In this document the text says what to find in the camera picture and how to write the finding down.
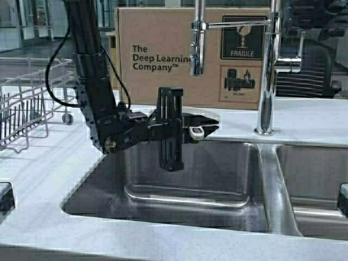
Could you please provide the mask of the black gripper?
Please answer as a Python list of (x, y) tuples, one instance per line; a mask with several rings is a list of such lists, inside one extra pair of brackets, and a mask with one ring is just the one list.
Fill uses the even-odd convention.
[[(158, 120), (157, 110), (149, 115), (117, 107), (117, 132), (115, 150), (121, 151), (141, 142), (163, 140), (163, 121)], [(218, 120), (199, 114), (183, 114), (183, 143), (196, 144), (219, 129)]]

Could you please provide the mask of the black robot base left corner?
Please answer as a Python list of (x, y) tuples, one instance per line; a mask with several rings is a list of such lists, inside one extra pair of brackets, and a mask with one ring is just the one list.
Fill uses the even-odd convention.
[(1, 182), (1, 223), (15, 209), (15, 197), (11, 183)]

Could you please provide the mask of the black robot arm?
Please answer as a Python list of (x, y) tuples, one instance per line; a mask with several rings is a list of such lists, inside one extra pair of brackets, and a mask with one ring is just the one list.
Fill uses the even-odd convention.
[(116, 102), (107, 63), (110, 56), (101, 44), (93, 1), (64, 1), (72, 37), (77, 73), (75, 93), (90, 130), (92, 144), (104, 154), (126, 150), (141, 142), (184, 143), (205, 139), (218, 129), (215, 119), (182, 112), (182, 88), (160, 87), (157, 108), (146, 115), (132, 111), (129, 102)]

